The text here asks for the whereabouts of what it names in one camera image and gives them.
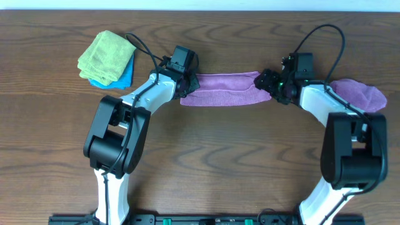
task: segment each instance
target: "pink cloth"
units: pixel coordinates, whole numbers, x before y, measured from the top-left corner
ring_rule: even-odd
[[[385,95],[378,88],[367,86],[352,79],[333,81],[329,85],[338,96],[367,113],[373,113],[385,108],[388,102]]]
[[[258,90],[254,79],[259,72],[236,74],[198,74],[200,88],[185,98],[184,106],[242,106],[271,99],[268,92]]]

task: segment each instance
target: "folded towel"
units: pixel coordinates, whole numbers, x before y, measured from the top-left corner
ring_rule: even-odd
[[[92,79],[89,79],[89,82],[93,86],[96,86],[101,89],[118,88],[124,90],[125,88],[128,88],[132,85],[132,78],[133,78],[133,55],[129,60],[128,64],[126,65],[125,70],[118,81],[113,81],[108,86],[102,85],[100,82]]]
[[[184,106],[242,106],[271,99],[268,92],[258,90],[254,79],[259,72],[236,74],[198,74],[200,88],[181,98]]]
[[[378,88],[367,86],[352,79],[333,81],[329,85],[338,96],[367,113],[373,113],[384,108],[388,102]]]
[[[100,32],[78,59],[79,75],[105,86],[110,85],[121,77],[134,50],[129,41],[117,34]]]

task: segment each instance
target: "purple towel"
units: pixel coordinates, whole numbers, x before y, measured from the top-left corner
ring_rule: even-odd
[[[333,81],[329,85],[338,96],[367,113],[384,108],[388,102],[385,95],[376,87],[367,86],[352,79]]]
[[[200,88],[181,98],[184,106],[242,106],[271,99],[268,92],[258,90],[254,79],[259,72],[236,74],[198,74]]]

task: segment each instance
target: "stack of folded towels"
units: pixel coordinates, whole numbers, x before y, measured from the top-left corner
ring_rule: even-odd
[[[130,87],[135,49],[128,40],[111,31],[100,32],[78,59],[79,76],[103,89]]]

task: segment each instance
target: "green connector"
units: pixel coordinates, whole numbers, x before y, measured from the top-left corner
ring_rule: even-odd
[[[253,220],[252,219],[245,219],[244,220],[244,225],[253,225]]]
[[[172,219],[163,219],[162,225],[171,225],[173,223]]]

